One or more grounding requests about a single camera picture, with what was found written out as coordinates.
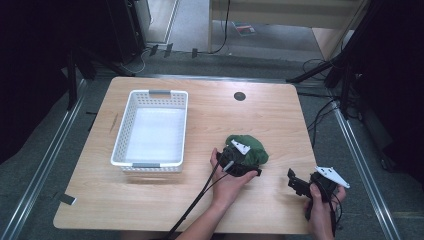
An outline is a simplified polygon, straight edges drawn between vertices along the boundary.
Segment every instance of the black cable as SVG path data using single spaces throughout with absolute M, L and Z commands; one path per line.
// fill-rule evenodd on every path
M 315 146 L 315 138 L 316 138 L 316 133 L 317 133 L 317 122 L 318 122 L 318 118 L 319 118 L 319 116 L 320 116 L 320 114 L 321 114 L 321 112 L 328 106 L 328 105 L 330 105 L 332 102 L 334 102 L 335 101 L 335 99 L 331 99 L 331 101 L 329 101 L 327 104 L 325 104 L 324 105 L 324 107 L 322 107 L 319 111 L 318 111 L 318 113 L 317 113 L 317 115 L 316 115 L 316 117 L 315 117 L 315 121 L 314 122 L 312 122 L 313 124 L 314 124 L 314 128 L 313 128 L 313 135 L 312 135 L 312 148 L 314 148 L 314 146 Z
M 305 96 L 305 97 L 321 97 L 321 98 L 333 98 L 333 99 L 339 99 L 339 96 L 331 96 L 331 95 L 320 95 L 315 93 L 303 93 L 303 92 L 297 92 L 298 95 Z
M 339 217 L 337 218 L 337 221 L 336 221 L 336 224 L 339 224 L 340 219 L 342 218 L 342 215 L 343 215 L 342 202 L 340 201 L 340 199 L 337 197 L 336 194 L 333 193 L 333 196 L 337 199 L 336 203 L 338 203 L 339 207 L 340 207 L 340 214 L 339 214 Z
M 224 42 L 222 43 L 221 47 L 218 50 L 215 50 L 213 52 L 199 52 L 199 53 L 215 54 L 215 53 L 221 51 L 222 48 L 225 46 L 225 43 L 227 42 L 227 37 L 228 37 L 227 29 L 228 29 L 228 16 L 230 14 L 230 4 L 231 4 L 231 0 L 228 0 L 227 16 L 225 17 Z
M 218 169 L 219 163 L 221 162 L 223 154 L 221 155 L 221 157 L 218 159 L 217 164 L 214 166 L 211 175 L 209 176 L 208 180 L 206 181 L 205 186 L 203 187 L 202 191 L 200 191 L 199 195 L 197 195 L 197 197 L 194 199 L 194 201 L 191 203 L 191 205 L 188 207 L 188 209 L 186 210 L 186 212 L 183 214 L 183 216 L 180 218 L 180 220 L 178 220 L 178 222 L 174 225 L 174 227 L 166 234 L 166 236 L 164 238 L 162 238 L 162 240 L 168 240 L 169 237 L 171 237 L 172 234 L 175 233 L 175 231 L 177 230 L 177 228 L 181 225 L 181 223 L 187 218 L 188 214 L 191 212 L 191 210 L 193 210 L 193 208 L 196 206 L 196 204 L 200 201 L 200 199 L 202 199 L 203 195 L 213 186 L 215 185 L 215 183 L 217 183 L 219 180 L 221 180 L 222 178 L 226 177 L 228 174 L 222 176 L 221 178 L 219 178 L 218 180 L 216 180 L 215 182 L 212 183 L 211 186 L 208 187 L 210 181 L 213 178 L 213 175 L 215 174 L 216 170 Z
M 321 66 L 322 64 L 326 63 L 326 61 L 324 61 L 324 60 L 322 60 L 322 59 L 318 59 L 318 58 L 309 59 L 309 60 L 307 60 L 306 62 L 304 62 L 304 63 L 302 64 L 302 69 L 303 69 L 303 72 L 304 72 L 304 73 L 306 73 L 306 69 L 305 69 L 306 64 L 307 64 L 307 63 L 309 63 L 309 62 L 312 62 L 312 61 L 319 61 L 319 63 L 318 63 L 318 65 L 317 65 L 317 66 Z M 317 77 L 314 77 L 314 76 L 312 76 L 311 78 L 312 78 L 312 79 L 315 79 L 315 80 L 323 81 L 323 80 L 325 80 L 325 78 L 327 77 L 327 76 L 325 76 L 324 74 L 322 74 L 322 72 L 319 72 L 319 74 L 320 74 L 321 76 L 323 76 L 324 78 L 317 78 Z
M 328 112 L 321 114 L 321 115 L 319 116 L 319 117 L 320 117 L 320 119 L 319 119 L 317 122 L 316 122 L 316 121 L 313 121 L 311 124 L 309 124 L 309 126 L 307 127 L 308 132 L 312 130 L 311 126 L 312 126 L 313 124 L 315 124 L 315 122 L 316 122 L 316 125 L 320 124 L 320 123 L 321 123 L 321 121 L 322 121 L 322 119 L 324 119 L 324 117 L 325 117 L 326 115 L 328 115 L 329 113 L 331 113 L 332 111 L 334 111 L 334 110 L 336 110 L 336 109 L 338 109 L 338 107 L 335 107 L 335 108 L 333 108 L 333 109 L 329 110 Z

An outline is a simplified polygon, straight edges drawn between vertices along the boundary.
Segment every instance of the person's left hand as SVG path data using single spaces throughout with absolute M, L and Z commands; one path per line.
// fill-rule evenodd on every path
M 212 169 L 218 164 L 216 159 L 217 149 L 214 148 L 211 155 Z M 213 175 L 213 182 L 217 181 L 221 177 L 228 173 L 222 171 L 222 167 L 218 166 L 215 174 Z M 250 180 L 252 180 L 258 173 L 256 171 L 250 171 L 241 177 L 234 177 L 227 175 L 213 185 L 213 199 L 212 204 L 216 207 L 228 209 L 231 204 L 236 200 L 241 188 Z

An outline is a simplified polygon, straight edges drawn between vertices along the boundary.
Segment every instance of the basket handle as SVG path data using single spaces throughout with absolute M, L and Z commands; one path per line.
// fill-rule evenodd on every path
M 133 163 L 134 168 L 160 168 L 159 163 Z
M 171 94 L 171 90 L 149 90 L 149 94 L 160 94 L 160 95 L 164 95 L 164 94 Z

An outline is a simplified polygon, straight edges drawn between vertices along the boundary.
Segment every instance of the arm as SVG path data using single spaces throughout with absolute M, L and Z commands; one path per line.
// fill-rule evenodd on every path
M 210 159 L 212 168 L 218 164 L 216 159 L 216 148 L 212 151 Z M 222 167 L 218 166 L 213 181 L 216 182 L 227 173 L 222 172 Z M 236 200 L 241 188 L 252 180 L 257 175 L 256 171 L 246 173 L 242 177 L 233 177 L 231 175 L 225 176 L 213 186 L 213 198 L 210 206 L 206 211 L 199 216 L 183 233 L 181 233 L 177 240 L 196 239 L 196 240 L 209 240 L 212 237 L 216 227 L 224 217 L 227 210 Z

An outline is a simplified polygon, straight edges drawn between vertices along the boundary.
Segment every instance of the wooden table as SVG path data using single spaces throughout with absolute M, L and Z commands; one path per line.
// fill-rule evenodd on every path
M 189 94 L 183 171 L 149 177 L 128 175 L 110 163 L 126 101 L 134 89 L 184 90 Z M 246 94 L 237 101 L 234 93 Z M 309 180 L 315 158 L 295 88 L 287 84 L 123 78 L 112 80 L 81 153 L 54 225 L 66 229 L 169 231 L 211 173 L 212 149 L 231 134 L 262 142 L 269 161 L 262 175 L 241 191 L 216 232 L 307 233 L 299 197 L 287 186 L 287 171 Z M 193 209 L 186 229 L 209 205 L 212 191 Z

